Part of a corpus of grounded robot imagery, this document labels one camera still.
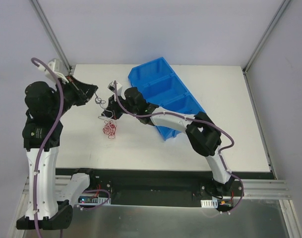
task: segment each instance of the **gray floor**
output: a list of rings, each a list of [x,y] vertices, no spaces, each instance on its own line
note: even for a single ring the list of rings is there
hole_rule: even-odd
[[[244,200],[231,215],[201,208],[105,206],[74,209],[64,238],[288,238],[278,201]],[[58,238],[59,231],[41,231]],[[26,238],[37,238],[35,231]]]

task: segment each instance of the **white wall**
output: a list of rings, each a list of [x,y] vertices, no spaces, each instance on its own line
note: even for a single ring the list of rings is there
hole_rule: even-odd
[[[0,0],[0,238],[6,237],[28,176],[24,89],[46,78],[30,62],[57,58],[28,0]]]
[[[292,1],[248,80],[270,156],[302,224],[302,0]]]
[[[71,64],[244,66],[282,0],[40,0]]]

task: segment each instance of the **blue tray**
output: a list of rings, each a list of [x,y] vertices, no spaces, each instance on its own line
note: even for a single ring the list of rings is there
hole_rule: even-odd
[[[178,113],[205,112],[163,57],[134,67],[128,78],[147,102]],[[163,126],[156,128],[164,140],[180,133]]]

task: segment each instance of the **tabletop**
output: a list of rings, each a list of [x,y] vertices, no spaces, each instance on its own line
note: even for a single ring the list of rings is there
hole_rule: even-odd
[[[108,100],[108,84],[116,80],[123,92],[135,65],[78,64],[74,77],[95,84],[97,94]],[[228,167],[236,172],[269,172],[255,115],[239,66],[172,65],[212,121],[229,133],[235,146],[224,151]],[[57,168],[209,171],[204,157],[193,151],[185,134],[164,141],[157,129],[130,115],[117,123],[115,139],[103,134],[103,109],[94,98],[85,106],[72,107],[62,118]],[[222,146],[230,141],[222,136]]]

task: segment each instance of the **blue plastic organizer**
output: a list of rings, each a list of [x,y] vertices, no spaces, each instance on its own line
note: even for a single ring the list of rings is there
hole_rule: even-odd
[[[131,85],[137,87],[147,102],[178,113],[204,112],[163,57],[134,67],[128,78]],[[156,128],[164,140],[176,137],[180,133],[163,126]]]

